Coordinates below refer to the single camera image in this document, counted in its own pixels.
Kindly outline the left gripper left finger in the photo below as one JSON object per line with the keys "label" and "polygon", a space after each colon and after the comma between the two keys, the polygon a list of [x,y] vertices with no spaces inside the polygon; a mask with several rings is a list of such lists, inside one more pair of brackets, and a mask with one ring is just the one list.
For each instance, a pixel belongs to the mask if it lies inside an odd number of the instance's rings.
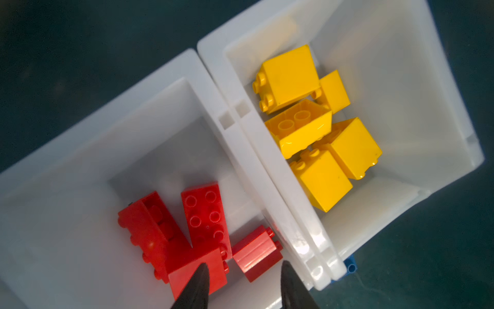
{"label": "left gripper left finger", "polygon": [[171,309],[207,309],[209,286],[210,274],[208,266],[202,263],[171,306]]}

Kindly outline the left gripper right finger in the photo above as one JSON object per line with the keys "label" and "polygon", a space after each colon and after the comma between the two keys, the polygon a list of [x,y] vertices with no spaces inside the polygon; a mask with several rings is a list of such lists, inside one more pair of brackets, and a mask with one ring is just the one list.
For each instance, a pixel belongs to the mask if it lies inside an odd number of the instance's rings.
{"label": "left gripper right finger", "polygon": [[292,264],[284,260],[281,268],[280,291],[284,309],[319,309]]}

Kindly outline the small red lego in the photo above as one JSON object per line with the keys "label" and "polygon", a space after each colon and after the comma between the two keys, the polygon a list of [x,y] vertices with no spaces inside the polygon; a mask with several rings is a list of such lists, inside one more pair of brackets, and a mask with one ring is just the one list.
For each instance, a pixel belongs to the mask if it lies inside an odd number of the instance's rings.
{"label": "small red lego", "polygon": [[232,247],[232,257],[249,282],[255,281],[283,259],[283,246],[274,231],[260,225]]}

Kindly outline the small dark blue lego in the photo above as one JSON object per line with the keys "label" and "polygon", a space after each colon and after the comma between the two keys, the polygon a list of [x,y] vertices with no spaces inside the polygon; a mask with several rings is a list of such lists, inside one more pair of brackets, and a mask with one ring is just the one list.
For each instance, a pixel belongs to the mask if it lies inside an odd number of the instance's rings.
{"label": "small dark blue lego", "polygon": [[354,274],[358,270],[356,260],[353,254],[350,255],[350,257],[346,258],[343,262],[347,269],[347,275]]}

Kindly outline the long red lego brick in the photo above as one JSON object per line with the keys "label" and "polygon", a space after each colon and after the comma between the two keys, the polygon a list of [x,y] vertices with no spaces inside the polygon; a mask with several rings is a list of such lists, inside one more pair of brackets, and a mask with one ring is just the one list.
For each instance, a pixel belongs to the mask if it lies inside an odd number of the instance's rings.
{"label": "long red lego brick", "polygon": [[192,246],[215,244],[224,260],[232,258],[219,184],[212,182],[189,187],[181,193]]}

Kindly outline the yellow lego brick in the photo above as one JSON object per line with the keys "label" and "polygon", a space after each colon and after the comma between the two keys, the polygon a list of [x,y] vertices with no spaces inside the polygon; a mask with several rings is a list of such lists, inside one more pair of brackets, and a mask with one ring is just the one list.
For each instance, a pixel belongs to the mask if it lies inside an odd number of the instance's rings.
{"label": "yellow lego brick", "polygon": [[289,166],[311,205],[321,211],[331,210],[352,189],[352,183],[326,150],[306,149]]}

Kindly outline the small yellow lego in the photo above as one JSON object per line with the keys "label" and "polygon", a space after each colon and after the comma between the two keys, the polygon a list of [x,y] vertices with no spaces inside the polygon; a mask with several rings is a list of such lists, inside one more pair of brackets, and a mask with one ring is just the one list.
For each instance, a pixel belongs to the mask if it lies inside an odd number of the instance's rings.
{"label": "small yellow lego", "polygon": [[320,79],[320,87],[311,94],[311,97],[333,114],[351,104],[338,70]]}

